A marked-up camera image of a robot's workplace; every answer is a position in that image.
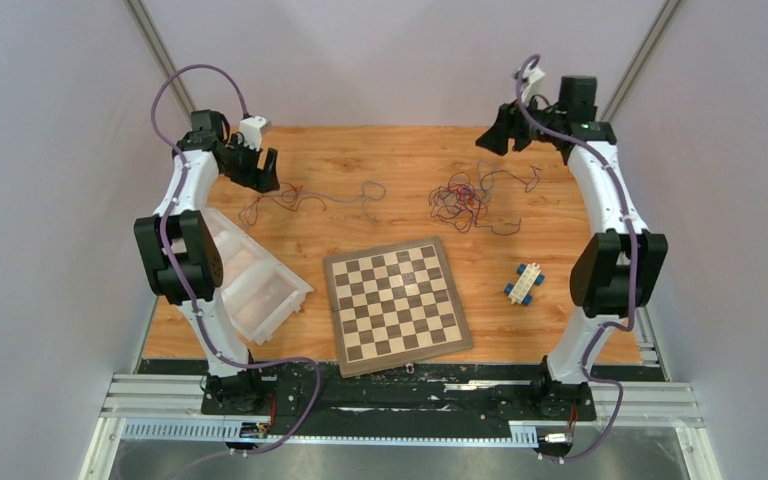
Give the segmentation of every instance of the white wall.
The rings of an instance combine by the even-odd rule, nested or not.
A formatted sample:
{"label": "white wall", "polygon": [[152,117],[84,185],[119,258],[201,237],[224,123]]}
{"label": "white wall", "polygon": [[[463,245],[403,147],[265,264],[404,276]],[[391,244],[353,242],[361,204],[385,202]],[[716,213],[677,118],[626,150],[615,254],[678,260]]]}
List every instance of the white wall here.
{"label": "white wall", "polygon": [[[606,105],[663,0],[144,0],[178,67],[207,62],[280,125],[489,125],[510,74],[544,54],[599,77]],[[218,76],[185,77],[200,108],[234,112]]]}
{"label": "white wall", "polygon": [[[0,479],[72,479],[152,305],[162,76],[119,0],[0,0]],[[170,101],[162,125],[183,132]]]}
{"label": "white wall", "polygon": [[727,479],[768,478],[768,2],[694,0],[614,123],[670,253],[652,305]]}

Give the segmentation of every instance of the wooden table surface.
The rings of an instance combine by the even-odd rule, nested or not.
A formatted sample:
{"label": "wooden table surface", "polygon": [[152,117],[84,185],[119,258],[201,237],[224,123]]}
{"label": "wooden table surface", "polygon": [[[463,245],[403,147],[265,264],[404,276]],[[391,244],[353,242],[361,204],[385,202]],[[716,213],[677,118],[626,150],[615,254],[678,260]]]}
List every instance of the wooden table surface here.
{"label": "wooden table surface", "polygon": [[[443,241],[463,301],[474,348],[439,361],[539,362],[557,344],[573,304],[569,273],[590,238],[587,214],[575,179],[551,146],[497,157],[474,146],[481,128],[462,127],[317,127],[276,128],[265,146],[277,148],[278,177],[340,198],[359,194],[365,180],[386,186],[379,202],[369,202],[369,221],[359,203],[316,201],[289,212],[262,202],[259,219],[248,233],[284,262],[314,291],[300,313],[290,316],[271,341],[249,342],[256,360],[304,355],[336,359],[334,331],[325,289],[323,258],[429,236]],[[459,233],[429,216],[429,192],[459,171],[477,185],[478,161],[489,160],[524,179],[531,166],[540,180],[530,193],[498,175],[486,220],[504,230],[522,219],[521,230],[496,236],[489,229]],[[485,166],[482,172],[489,171]],[[209,205],[240,224],[237,214],[255,192],[221,177]],[[511,305],[502,289],[518,278],[520,263],[537,262],[546,281],[532,290],[528,307]],[[175,307],[160,299],[144,356],[204,358],[195,334]],[[598,359],[602,363],[639,363],[632,334],[614,333]]]}

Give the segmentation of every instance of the white lego brick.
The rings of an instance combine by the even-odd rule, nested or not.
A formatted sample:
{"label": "white lego brick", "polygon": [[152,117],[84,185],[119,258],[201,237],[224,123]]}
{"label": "white lego brick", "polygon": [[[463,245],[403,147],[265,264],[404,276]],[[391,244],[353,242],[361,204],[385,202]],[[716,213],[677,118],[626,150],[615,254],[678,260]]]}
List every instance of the white lego brick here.
{"label": "white lego brick", "polygon": [[525,271],[519,276],[519,280],[514,284],[514,288],[511,289],[511,293],[508,294],[508,298],[511,299],[511,304],[522,303],[522,300],[528,295],[528,291],[537,281],[537,277],[540,276],[540,265],[531,263],[525,266]]}

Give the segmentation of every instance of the transparent plastic container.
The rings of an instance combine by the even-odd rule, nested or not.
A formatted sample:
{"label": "transparent plastic container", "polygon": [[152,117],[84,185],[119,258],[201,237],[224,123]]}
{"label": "transparent plastic container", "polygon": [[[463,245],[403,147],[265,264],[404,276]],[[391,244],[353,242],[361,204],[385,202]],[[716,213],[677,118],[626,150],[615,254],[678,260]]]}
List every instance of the transparent plastic container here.
{"label": "transparent plastic container", "polygon": [[220,291],[231,323],[258,345],[269,341],[313,288],[219,210],[201,213],[222,257]]}

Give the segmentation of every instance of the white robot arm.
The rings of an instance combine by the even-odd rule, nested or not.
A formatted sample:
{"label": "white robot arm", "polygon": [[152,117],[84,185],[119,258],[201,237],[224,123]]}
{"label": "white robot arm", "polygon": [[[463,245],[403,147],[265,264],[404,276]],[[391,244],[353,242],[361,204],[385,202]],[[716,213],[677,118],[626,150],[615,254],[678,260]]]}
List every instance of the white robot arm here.
{"label": "white robot arm", "polygon": [[553,385],[586,384],[593,361],[613,330],[607,327],[621,326],[630,306],[633,311],[646,305],[667,241],[664,235],[649,232],[637,213],[620,171],[611,125],[595,120],[596,79],[563,77],[558,103],[541,109],[537,99],[529,97],[544,77],[538,60],[529,57],[515,73],[517,100],[499,107],[496,122],[475,143],[505,155],[510,139],[515,151],[533,140],[551,142],[561,151],[584,197],[592,238],[570,275],[576,307],[561,341],[544,360],[543,377],[537,382],[543,395],[551,395]]}
{"label": "white robot arm", "polygon": [[[623,180],[619,162],[617,162],[617,146],[608,142],[591,142],[590,145],[608,160],[611,165],[610,168],[614,170],[623,185],[623,195],[626,196],[634,231],[648,230],[649,227],[637,214],[637,209],[634,208],[634,203],[628,196],[628,190],[625,189],[625,180]],[[621,235],[628,234],[628,229],[620,213],[619,199],[612,180],[608,176],[607,170],[602,167],[593,154],[582,147],[574,147],[570,152],[567,165],[584,197],[584,205],[590,219],[590,234],[595,235],[609,231]],[[591,369],[593,361],[599,355],[613,329],[606,330],[599,337],[593,347],[593,352],[587,356],[587,363],[582,365],[581,359],[584,357],[587,345],[593,340],[593,336],[601,325],[616,322],[619,319],[619,315],[616,314],[588,317],[584,308],[575,307],[561,341],[549,353],[547,363],[552,379],[562,383],[579,384],[586,382],[587,379],[582,372],[582,367],[588,371]]]}
{"label": "white robot arm", "polygon": [[[276,190],[277,152],[270,149],[264,168],[257,168],[263,135],[271,126],[263,117],[247,116],[240,121],[239,132],[233,135],[225,117],[218,112],[193,112],[191,124],[192,130],[178,142],[184,158],[174,155],[175,171],[163,201],[153,216],[135,222],[134,233],[152,290],[166,296],[190,322],[207,355],[210,375],[233,377],[240,371],[233,364],[249,364],[251,359],[219,294],[222,261],[200,211],[206,207],[210,188],[220,173],[260,192]],[[182,176],[185,179],[179,188]],[[189,302],[184,303],[189,295],[170,265],[160,239],[160,220],[170,204],[167,231],[176,259],[198,299],[195,309]]]}

